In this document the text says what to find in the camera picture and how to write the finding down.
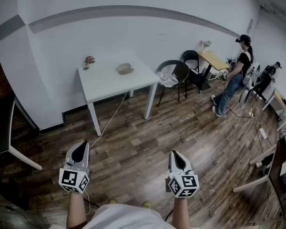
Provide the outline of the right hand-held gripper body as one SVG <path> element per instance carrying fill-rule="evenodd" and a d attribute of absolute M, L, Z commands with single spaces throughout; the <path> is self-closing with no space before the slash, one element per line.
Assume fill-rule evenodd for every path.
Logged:
<path fill-rule="evenodd" d="M 192 170 L 184 172 L 175 167 L 166 178 L 166 192 L 172 192 L 175 198 L 190 198 L 199 189 L 198 175 Z"/>

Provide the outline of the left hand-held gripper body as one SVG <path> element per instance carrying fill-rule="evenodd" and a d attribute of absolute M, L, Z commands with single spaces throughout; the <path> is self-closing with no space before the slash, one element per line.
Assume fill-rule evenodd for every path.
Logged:
<path fill-rule="evenodd" d="M 68 163 L 66 158 L 63 168 L 60 168 L 59 185 L 66 191 L 82 194 L 89 183 L 89 168 L 85 163 Z"/>

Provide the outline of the beige glasses case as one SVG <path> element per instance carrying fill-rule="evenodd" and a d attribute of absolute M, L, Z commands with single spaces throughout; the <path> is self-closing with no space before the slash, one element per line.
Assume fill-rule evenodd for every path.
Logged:
<path fill-rule="evenodd" d="M 117 66 L 117 72 L 120 75 L 126 75 L 129 73 L 132 73 L 134 71 L 134 68 L 129 63 L 122 63 Z"/>

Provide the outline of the person's left forearm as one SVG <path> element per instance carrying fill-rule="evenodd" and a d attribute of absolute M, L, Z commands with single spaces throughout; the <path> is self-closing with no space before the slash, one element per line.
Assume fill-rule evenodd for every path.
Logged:
<path fill-rule="evenodd" d="M 82 229 L 87 224 L 82 194 L 70 193 L 66 229 Z"/>

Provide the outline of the person's right forearm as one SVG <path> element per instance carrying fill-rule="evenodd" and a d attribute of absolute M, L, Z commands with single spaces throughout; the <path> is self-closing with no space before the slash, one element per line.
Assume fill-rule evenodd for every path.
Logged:
<path fill-rule="evenodd" d="M 186 198 L 175 198 L 172 226 L 176 229 L 190 229 L 191 222 Z"/>

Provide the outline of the person's white shirt torso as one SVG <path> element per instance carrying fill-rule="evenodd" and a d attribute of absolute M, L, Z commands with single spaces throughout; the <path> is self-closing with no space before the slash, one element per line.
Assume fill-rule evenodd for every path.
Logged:
<path fill-rule="evenodd" d="M 153 209 L 107 204 L 82 229 L 182 229 L 163 220 Z"/>

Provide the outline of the black table white legs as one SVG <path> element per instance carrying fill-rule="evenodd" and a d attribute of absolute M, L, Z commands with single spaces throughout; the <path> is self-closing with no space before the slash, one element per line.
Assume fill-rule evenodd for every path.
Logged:
<path fill-rule="evenodd" d="M 11 145 L 11 128 L 14 107 L 18 107 L 33 129 L 38 128 L 31 117 L 26 113 L 15 94 L 9 94 L 0 99 L 0 154 L 9 152 L 31 167 L 42 170 L 41 165 L 29 159 Z"/>
<path fill-rule="evenodd" d="M 256 164 L 256 162 L 262 161 L 270 154 L 273 154 L 274 156 L 270 162 L 268 173 L 262 178 L 259 178 L 253 182 L 234 188 L 233 192 L 241 192 L 243 190 L 260 185 L 264 182 L 268 182 L 275 191 L 276 197 L 280 205 L 281 213 L 283 215 L 283 218 L 286 220 L 286 192 L 284 191 L 283 183 L 280 179 L 281 167 L 282 164 L 286 161 L 286 137 L 281 138 L 276 145 L 262 153 L 260 156 L 251 160 L 249 162 L 249 165 L 254 165 Z"/>

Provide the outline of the white square table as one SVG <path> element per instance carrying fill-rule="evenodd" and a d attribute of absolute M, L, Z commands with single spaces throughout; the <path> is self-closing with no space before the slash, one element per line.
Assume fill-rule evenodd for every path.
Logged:
<path fill-rule="evenodd" d="M 125 75 L 118 73 L 118 65 L 129 63 L 134 71 Z M 96 60 L 88 69 L 78 68 L 84 97 L 90 111 L 97 136 L 101 136 L 100 127 L 94 109 L 94 103 L 122 93 L 149 86 L 144 119 L 148 119 L 160 78 L 135 54 L 120 52 L 108 54 Z"/>

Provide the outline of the floral round seat cushion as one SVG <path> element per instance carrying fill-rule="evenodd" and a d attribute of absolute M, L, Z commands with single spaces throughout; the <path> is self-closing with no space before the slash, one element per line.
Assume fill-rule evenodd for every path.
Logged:
<path fill-rule="evenodd" d="M 159 84 L 166 88 L 173 88 L 176 84 L 178 84 L 178 80 L 171 74 L 164 72 L 156 72 L 156 75 L 159 77 Z"/>

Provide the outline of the white storage box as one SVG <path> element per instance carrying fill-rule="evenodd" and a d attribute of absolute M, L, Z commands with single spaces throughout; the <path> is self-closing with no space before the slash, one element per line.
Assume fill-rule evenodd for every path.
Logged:
<path fill-rule="evenodd" d="M 205 79 L 207 81 L 215 80 L 217 78 L 217 76 L 219 75 L 219 73 L 221 73 L 221 72 L 220 71 L 216 71 L 216 72 L 209 71 L 208 74 L 206 75 Z"/>

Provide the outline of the red flowers in small pot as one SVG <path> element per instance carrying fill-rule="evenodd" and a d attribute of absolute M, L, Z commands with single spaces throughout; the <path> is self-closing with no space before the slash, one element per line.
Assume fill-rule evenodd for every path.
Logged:
<path fill-rule="evenodd" d="M 90 67 L 91 67 L 94 63 L 96 63 L 95 58 L 92 57 L 92 56 L 87 56 L 87 57 L 85 58 L 85 60 L 84 60 L 84 67 L 83 67 L 83 69 L 84 69 L 84 70 L 90 69 Z"/>

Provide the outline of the dark round-backed chair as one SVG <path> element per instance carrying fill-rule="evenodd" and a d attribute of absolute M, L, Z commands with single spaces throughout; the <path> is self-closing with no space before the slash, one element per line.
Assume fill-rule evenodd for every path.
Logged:
<path fill-rule="evenodd" d="M 189 76 L 189 73 L 190 73 L 190 69 L 189 67 L 182 61 L 178 61 L 178 60 L 168 60 L 168 61 L 165 61 L 163 63 L 161 63 L 156 72 L 164 72 L 164 68 L 167 67 L 167 66 L 174 66 L 174 69 L 172 71 L 172 73 L 168 73 L 168 74 L 171 74 L 173 75 L 177 80 L 178 80 L 178 84 L 176 84 L 173 88 L 171 89 L 177 89 L 178 90 L 178 101 L 180 101 L 180 85 L 181 84 L 185 84 L 185 97 L 187 98 L 187 87 L 186 87 L 186 80 Z M 163 98 L 163 94 L 165 92 L 165 89 L 169 89 L 169 88 L 166 88 L 164 86 L 163 87 L 163 90 L 161 92 L 161 96 L 160 96 L 160 99 L 159 99 L 159 102 L 158 102 L 158 105 L 157 106 L 160 106 L 160 103 L 161 103 L 161 100 Z"/>

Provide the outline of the black folding chair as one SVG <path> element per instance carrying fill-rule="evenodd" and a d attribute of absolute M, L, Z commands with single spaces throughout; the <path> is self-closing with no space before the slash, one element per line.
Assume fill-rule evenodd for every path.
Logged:
<path fill-rule="evenodd" d="M 199 68 L 199 55 L 194 50 L 187 50 L 183 53 L 183 62 L 187 63 L 188 61 L 191 61 L 192 63 L 196 63 L 195 68 L 189 68 L 190 73 L 188 76 L 188 80 L 193 83 L 197 88 L 198 92 L 207 90 L 210 88 L 210 85 L 206 82 L 206 79 L 203 75 L 203 73 L 200 72 Z"/>

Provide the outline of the yellow wooden table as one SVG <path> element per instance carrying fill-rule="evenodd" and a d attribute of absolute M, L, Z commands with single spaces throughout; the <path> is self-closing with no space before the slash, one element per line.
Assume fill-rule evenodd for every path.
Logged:
<path fill-rule="evenodd" d="M 229 68 L 228 64 L 226 64 L 223 60 L 221 60 L 219 57 L 217 57 L 210 51 L 205 51 L 204 53 L 198 52 L 198 55 L 202 57 L 207 63 L 209 63 L 204 75 L 201 77 L 201 80 L 206 80 L 206 77 L 210 72 L 211 68 L 214 68 L 217 71 Z"/>

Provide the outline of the white standing fan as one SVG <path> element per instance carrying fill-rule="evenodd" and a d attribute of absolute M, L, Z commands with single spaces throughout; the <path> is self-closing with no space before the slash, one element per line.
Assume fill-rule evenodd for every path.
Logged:
<path fill-rule="evenodd" d="M 246 72 L 246 75 L 243 79 L 243 92 L 239 99 L 239 105 L 241 109 L 245 107 L 251 93 L 253 92 L 253 88 L 259 76 L 259 72 L 260 64 L 258 62 L 253 62 Z"/>

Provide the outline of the wooden table white legs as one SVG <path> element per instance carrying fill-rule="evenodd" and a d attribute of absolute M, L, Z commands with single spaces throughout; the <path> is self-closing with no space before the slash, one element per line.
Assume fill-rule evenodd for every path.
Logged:
<path fill-rule="evenodd" d="M 269 105 L 271 105 L 273 101 L 276 101 L 279 105 L 279 121 L 278 128 L 276 129 L 276 131 L 278 132 L 286 125 L 286 99 L 276 88 L 273 90 L 270 97 L 266 100 L 265 106 L 262 108 L 262 111 L 264 111 Z"/>

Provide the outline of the pale flowers in vase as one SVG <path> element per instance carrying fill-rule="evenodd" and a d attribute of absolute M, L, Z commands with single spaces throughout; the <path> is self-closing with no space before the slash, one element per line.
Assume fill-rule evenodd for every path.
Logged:
<path fill-rule="evenodd" d="M 212 45 L 212 43 L 213 42 L 211 40 L 202 40 L 200 53 L 204 54 L 209 49 L 209 47 Z"/>

